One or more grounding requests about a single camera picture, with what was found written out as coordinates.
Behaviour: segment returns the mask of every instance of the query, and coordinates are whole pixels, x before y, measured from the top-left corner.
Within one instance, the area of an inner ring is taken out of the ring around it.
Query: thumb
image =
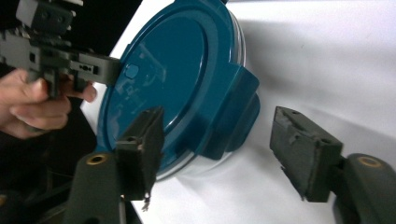
[[[43,78],[29,84],[0,85],[0,105],[38,103],[47,98],[47,83]]]

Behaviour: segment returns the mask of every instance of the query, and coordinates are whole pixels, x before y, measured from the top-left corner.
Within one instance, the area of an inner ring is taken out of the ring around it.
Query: white surface
[[[113,56],[171,1],[145,0]],[[261,82],[262,111],[244,146],[216,168],[157,183],[143,222],[334,223],[329,203],[302,202],[269,149],[276,105],[296,109],[345,146],[396,167],[396,2],[231,1]],[[93,125],[94,106],[83,106]],[[142,203],[134,203],[137,210]]]

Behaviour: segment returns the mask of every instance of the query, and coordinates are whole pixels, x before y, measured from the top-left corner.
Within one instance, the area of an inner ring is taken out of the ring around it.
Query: container lid
[[[205,154],[241,65],[233,19],[220,0],[176,0],[128,45],[122,70],[108,87],[98,122],[97,150],[112,150],[143,110],[164,108],[160,171]],[[252,79],[253,91],[258,81]]]

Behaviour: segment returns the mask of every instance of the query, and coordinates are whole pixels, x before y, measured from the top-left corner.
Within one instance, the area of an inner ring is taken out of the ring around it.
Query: blue lid
[[[218,160],[245,140],[260,103],[257,78],[237,64],[233,19],[220,0],[176,0],[128,45],[102,102],[96,150],[112,150],[143,110],[164,108],[160,172],[187,155]]]

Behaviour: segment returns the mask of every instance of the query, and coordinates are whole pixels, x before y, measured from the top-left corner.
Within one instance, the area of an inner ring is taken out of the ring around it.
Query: hand
[[[26,83],[27,72],[16,69],[0,79],[0,131],[26,139],[43,134],[45,131],[62,129],[67,123],[71,110],[67,96],[78,97],[92,102],[96,89],[88,85],[83,92],[73,91],[70,76],[61,78],[61,95],[48,100],[47,82],[40,78]],[[26,124],[44,130],[31,132]]]

